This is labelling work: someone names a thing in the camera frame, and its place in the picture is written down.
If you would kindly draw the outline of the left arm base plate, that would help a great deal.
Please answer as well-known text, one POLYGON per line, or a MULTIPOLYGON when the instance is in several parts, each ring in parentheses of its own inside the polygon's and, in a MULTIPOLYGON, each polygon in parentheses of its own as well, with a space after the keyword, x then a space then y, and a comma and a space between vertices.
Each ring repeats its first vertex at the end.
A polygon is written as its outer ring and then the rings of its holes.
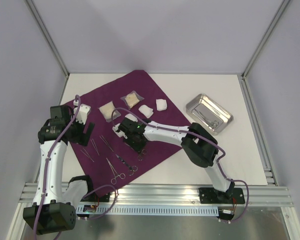
POLYGON ((90 202, 90 203, 109 203, 110 197, 114 195, 110 192, 105 194, 104 196, 98 196, 95 192, 81 199, 81 202, 90 202))

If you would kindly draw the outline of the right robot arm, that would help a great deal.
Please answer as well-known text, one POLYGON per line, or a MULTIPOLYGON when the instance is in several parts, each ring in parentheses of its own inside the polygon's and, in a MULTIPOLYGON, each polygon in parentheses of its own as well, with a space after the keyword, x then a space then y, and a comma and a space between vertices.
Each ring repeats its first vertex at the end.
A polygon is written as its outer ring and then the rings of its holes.
POLYGON ((220 159, 226 152, 200 124, 172 126, 155 121, 133 121, 125 118, 113 129, 138 153, 142 152, 147 142, 161 142, 181 147, 193 164, 205 169, 218 201, 226 203, 234 196, 235 184, 226 177, 220 166, 220 159))

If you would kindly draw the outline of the small surgical scissors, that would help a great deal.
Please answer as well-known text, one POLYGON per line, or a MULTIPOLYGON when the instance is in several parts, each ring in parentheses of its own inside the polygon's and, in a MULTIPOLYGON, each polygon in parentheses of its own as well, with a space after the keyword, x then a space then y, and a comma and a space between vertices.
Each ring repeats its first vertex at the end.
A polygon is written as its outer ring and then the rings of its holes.
POLYGON ((118 154, 115 154, 115 156, 128 168, 129 170, 129 176, 133 176, 134 173, 138 170, 138 167, 136 165, 130 165, 128 164, 121 156, 118 154))

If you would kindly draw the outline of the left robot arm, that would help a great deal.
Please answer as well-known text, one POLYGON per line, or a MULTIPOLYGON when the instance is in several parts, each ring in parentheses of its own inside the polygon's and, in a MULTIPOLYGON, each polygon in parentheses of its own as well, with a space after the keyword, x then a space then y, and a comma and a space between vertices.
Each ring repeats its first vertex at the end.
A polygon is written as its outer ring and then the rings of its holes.
POLYGON ((77 102, 74 108, 52 106, 50 118, 38 132, 41 157, 38 184, 32 205, 23 210, 23 219, 35 236, 72 230, 80 201, 94 197, 95 188, 88 175, 73 177, 66 191, 62 191, 68 144, 88 145, 95 126, 87 123, 90 112, 90 106, 77 102))

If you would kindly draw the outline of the steel tweezers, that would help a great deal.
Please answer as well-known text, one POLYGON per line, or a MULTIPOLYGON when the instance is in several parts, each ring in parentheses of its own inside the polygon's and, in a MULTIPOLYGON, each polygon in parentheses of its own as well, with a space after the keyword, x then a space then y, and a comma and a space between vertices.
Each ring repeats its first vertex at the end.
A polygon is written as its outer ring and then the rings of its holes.
POLYGON ((105 139, 105 137, 103 135, 99 136, 100 139, 105 143, 105 145, 114 153, 113 148, 111 147, 111 145, 108 143, 108 141, 105 139))
POLYGON ((100 156, 99 150, 97 148, 97 145, 96 145, 94 139, 91 139, 90 141, 91 141, 91 144, 92 144, 94 150, 96 151, 97 155, 100 156))
POLYGON ((88 152, 85 149, 80 150, 86 157, 88 157, 93 163, 95 162, 92 157, 88 154, 88 152))

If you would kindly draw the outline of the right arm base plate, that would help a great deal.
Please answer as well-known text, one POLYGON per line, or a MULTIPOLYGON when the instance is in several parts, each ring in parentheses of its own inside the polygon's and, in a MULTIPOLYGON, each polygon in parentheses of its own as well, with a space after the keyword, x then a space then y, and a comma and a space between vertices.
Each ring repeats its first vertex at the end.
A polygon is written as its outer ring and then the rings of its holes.
POLYGON ((243 190, 233 188, 226 192, 218 191, 213 187, 200 187, 199 201, 201 204, 239 204, 246 203, 243 190))

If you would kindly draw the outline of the steel forceps ring handles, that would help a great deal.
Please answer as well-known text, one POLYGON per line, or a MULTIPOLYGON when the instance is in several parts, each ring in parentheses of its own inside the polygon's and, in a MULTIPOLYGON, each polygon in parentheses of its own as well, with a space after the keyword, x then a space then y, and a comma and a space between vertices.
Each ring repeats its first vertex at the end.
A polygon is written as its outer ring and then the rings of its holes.
POLYGON ((111 161, 108 158, 106 158, 106 161, 113 174, 113 178, 110 180, 112 185, 115 185, 117 183, 117 179, 124 180, 126 178, 126 175, 124 173, 118 173, 116 171, 116 169, 114 168, 114 166, 112 165, 111 161))

